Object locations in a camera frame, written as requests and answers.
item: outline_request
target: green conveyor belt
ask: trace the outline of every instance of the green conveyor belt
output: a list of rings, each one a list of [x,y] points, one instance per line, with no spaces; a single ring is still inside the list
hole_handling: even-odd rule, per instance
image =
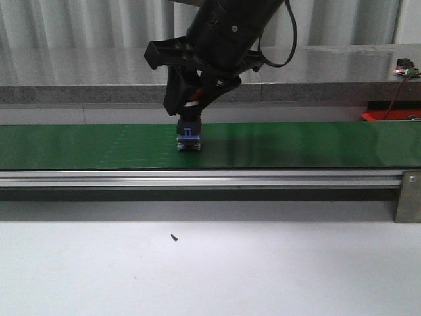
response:
[[[205,124],[202,152],[174,125],[0,126],[0,169],[408,168],[420,122]]]

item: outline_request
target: granite countertop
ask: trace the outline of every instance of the granite countertop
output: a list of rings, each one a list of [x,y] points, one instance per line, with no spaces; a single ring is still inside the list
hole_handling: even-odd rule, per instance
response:
[[[144,49],[0,50],[0,103],[160,103],[166,67],[151,70]],[[283,61],[289,49],[267,48]],[[220,101],[370,101],[393,97],[403,77],[398,58],[421,66],[421,45],[300,47],[284,68],[243,74],[243,85]],[[421,79],[400,99],[420,100]]]

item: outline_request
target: conveyor belt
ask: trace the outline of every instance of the conveyor belt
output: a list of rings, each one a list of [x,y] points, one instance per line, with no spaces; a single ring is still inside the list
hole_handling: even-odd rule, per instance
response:
[[[176,151],[173,125],[0,126],[0,187],[399,187],[421,166],[419,122],[206,124]]]

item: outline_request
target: aluminum rail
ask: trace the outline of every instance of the aluminum rail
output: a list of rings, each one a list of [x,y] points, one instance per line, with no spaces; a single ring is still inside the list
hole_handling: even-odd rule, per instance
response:
[[[1,171],[0,189],[154,187],[400,188],[398,169]]]

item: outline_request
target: red wire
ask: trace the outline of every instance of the red wire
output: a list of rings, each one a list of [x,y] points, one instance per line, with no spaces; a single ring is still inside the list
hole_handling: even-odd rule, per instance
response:
[[[402,87],[409,81],[409,79],[410,79],[410,77],[411,77],[411,75],[409,75],[409,76],[407,76],[402,82],[401,82],[401,84],[399,85],[399,88],[397,88],[397,91],[396,91],[396,93],[395,93],[395,95],[393,96],[393,99],[392,99],[392,101],[391,101],[391,103],[390,103],[390,105],[389,105],[389,109],[387,110],[387,112],[386,112],[386,114],[384,115],[384,117],[383,117],[383,119],[382,120],[385,120],[388,116],[389,116],[389,114],[390,114],[390,112],[392,111],[392,109],[393,109],[393,106],[394,106],[394,104],[395,104],[395,102],[396,102],[396,99],[397,99],[397,97],[399,96],[399,93],[401,92],[401,90],[402,90]]]

